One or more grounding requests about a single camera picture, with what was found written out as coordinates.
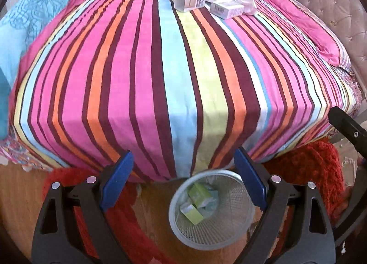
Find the colourful striped bed cover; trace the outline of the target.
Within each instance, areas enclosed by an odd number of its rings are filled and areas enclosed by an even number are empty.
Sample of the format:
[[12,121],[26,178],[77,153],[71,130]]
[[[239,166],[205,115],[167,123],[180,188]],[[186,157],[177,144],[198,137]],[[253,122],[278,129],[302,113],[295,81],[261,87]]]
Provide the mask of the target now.
[[125,151],[135,181],[258,161],[325,136],[332,107],[354,114],[353,70],[320,57],[265,0],[227,20],[210,5],[84,0],[56,26],[9,95],[1,155],[29,169],[99,171]]

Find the lime box in basket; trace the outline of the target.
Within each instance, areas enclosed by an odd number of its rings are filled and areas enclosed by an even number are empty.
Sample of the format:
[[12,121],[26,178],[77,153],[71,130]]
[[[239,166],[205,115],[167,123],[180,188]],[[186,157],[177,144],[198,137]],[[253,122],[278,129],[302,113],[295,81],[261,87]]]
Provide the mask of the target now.
[[193,225],[197,225],[204,220],[202,214],[191,203],[181,205],[180,211]]

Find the red shaggy rug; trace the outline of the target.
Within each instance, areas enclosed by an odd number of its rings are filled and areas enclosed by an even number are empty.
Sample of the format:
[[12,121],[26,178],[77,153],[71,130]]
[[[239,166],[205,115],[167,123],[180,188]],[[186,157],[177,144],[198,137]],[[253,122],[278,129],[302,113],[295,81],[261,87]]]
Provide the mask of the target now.
[[[291,152],[287,152],[264,163],[272,174],[279,174],[286,181],[301,185],[313,181],[319,188],[328,218],[335,225],[347,207],[345,201],[342,167],[336,148],[326,140],[317,140]],[[83,169],[57,169],[45,182],[43,195],[46,195],[54,182],[63,186],[75,186],[83,182],[88,171]],[[130,263],[174,263],[174,259],[164,254],[140,228],[133,210],[138,197],[137,185],[128,183],[121,191],[114,207],[105,212],[105,219],[115,238],[123,248]],[[74,208],[78,229],[86,252],[97,257],[87,231],[81,208]]]

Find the blue patterned quilt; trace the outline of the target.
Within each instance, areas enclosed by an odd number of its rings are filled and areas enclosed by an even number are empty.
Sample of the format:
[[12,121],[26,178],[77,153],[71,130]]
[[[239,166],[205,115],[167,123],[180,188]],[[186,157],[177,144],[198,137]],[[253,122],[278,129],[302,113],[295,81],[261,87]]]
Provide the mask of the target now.
[[8,136],[9,95],[19,63],[40,32],[69,0],[19,0],[1,18],[1,140]]

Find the white mesh waste basket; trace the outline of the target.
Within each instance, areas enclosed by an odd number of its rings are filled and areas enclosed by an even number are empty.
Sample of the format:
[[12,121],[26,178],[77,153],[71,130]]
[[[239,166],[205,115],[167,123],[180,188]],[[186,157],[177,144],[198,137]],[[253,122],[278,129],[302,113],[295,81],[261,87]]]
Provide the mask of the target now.
[[[208,184],[218,192],[218,200],[197,208],[204,220],[193,225],[180,206],[193,202],[188,190],[194,183]],[[239,240],[250,228],[255,207],[238,173],[225,169],[205,171],[182,183],[169,206],[169,224],[184,245],[196,250],[218,250]]]

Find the pink pillow near headboard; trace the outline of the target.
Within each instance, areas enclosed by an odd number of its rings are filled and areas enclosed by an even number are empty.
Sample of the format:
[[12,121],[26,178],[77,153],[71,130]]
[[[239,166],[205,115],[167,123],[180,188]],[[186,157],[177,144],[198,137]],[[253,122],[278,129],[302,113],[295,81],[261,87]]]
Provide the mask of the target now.
[[350,72],[351,60],[334,32],[312,11],[296,0],[265,0],[295,24],[314,43],[322,59],[334,67]]

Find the green box in basket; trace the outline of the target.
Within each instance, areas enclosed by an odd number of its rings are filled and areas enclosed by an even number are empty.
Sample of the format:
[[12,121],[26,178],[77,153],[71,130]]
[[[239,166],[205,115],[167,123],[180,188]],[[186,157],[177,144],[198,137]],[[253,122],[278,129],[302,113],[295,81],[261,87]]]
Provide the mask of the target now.
[[205,208],[209,203],[218,200],[218,192],[203,183],[194,183],[189,188],[188,195],[197,208]]

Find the white barcode box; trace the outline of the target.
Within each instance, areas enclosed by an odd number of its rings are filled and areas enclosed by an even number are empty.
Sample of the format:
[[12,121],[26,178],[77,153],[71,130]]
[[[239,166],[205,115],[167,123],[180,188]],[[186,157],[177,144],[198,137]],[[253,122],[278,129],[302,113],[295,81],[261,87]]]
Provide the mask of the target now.
[[244,6],[232,0],[222,2],[212,2],[210,6],[210,13],[227,20],[238,17],[244,12]]

